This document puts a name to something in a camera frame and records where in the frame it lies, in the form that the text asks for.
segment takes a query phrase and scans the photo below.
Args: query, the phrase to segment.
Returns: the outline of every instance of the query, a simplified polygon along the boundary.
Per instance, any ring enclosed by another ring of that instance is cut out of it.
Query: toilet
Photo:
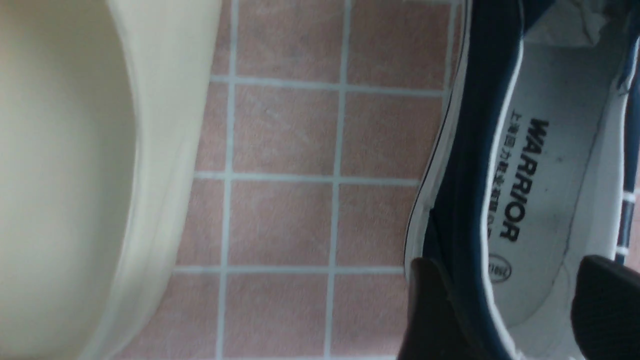
[[[158,306],[220,0],[0,0],[0,360],[98,360]]]

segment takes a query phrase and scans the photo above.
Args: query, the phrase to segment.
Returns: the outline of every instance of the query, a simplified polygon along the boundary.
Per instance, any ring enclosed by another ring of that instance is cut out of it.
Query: tiled floor
[[[224,0],[175,275],[117,358],[395,358],[459,21],[445,1]]]

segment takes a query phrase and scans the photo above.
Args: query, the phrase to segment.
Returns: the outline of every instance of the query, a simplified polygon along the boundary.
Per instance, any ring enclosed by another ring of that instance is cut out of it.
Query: navy blue shoe
[[[592,47],[528,42],[552,4],[462,5],[456,80],[407,229],[407,277],[417,258],[439,269],[488,359],[584,358],[570,316],[580,262],[628,252],[640,17],[623,7]]]

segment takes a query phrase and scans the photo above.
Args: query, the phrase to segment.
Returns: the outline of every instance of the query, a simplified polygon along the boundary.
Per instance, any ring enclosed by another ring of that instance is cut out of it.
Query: brand logo
[[[511,187],[511,201],[504,208],[505,220],[502,222],[503,228],[500,232],[501,238],[511,242],[518,241],[520,235],[519,222],[524,219],[527,197],[533,185],[533,175],[538,169],[538,161],[535,157],[542,153],[548,126],[548,121],[531,119],[527,132],[527,144],[524,145],[520,155],[522,162],[518,165],[516,181]]]
[[[492,284],[505,282],[511,277],[511,264],[500,255],[489,254],[489,279]]]

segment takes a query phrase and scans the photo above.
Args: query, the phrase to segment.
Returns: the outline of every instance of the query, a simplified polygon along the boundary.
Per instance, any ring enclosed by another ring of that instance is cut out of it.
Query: white insole
[[[489,272],[508,327],[541,306],[570,244],[581,241],[572,220],[620,61],[608,48],[525,45],[487,219]]]

